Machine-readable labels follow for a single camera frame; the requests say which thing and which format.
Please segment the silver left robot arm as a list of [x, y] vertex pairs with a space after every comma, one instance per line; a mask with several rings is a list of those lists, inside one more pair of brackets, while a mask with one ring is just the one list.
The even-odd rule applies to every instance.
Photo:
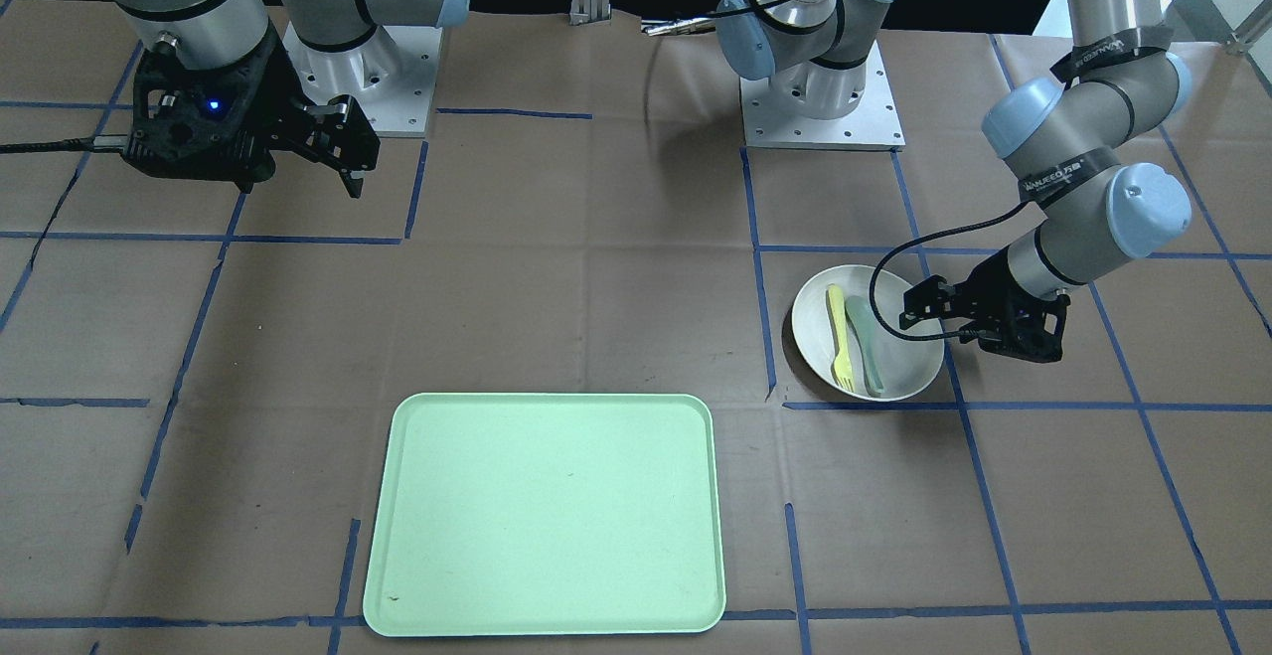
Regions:
[[[798, 114], [847, 114], [868, 52], [894, 0], [719, 0], [710, 13], [738, 76], [794, 90]], [[1189, 195], [1154, 163], [1118, 148], [1177, 114], [1192, 89], [1172, 52], [1159, 0], [1068, 0], [1072, 47], [1046, 76], [1021, 83], [981, 128], [1018, 181], [1019, 203], [1044, 214], [960, 284], [925, 279], [881, 329], [912, 342], [913, 326], [959, 319], [953, 338], [990, 354], [1053, 364], [1062, 356], [1068, 293], [1172, 243], [1193, 220]]]

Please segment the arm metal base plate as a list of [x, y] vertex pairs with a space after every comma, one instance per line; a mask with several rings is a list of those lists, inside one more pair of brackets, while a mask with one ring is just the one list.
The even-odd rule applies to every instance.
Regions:
[[424, 139], [441, 59], [440, 27], [385, 25], [355, 50], [323, 53], [287, 25], [282, 47], [309, 99], [354, 95], [379, 137]]
[[904, 128], [878, 45], [848, 70], [812, 62], [740, 81], [745, 146], [899, 151]]

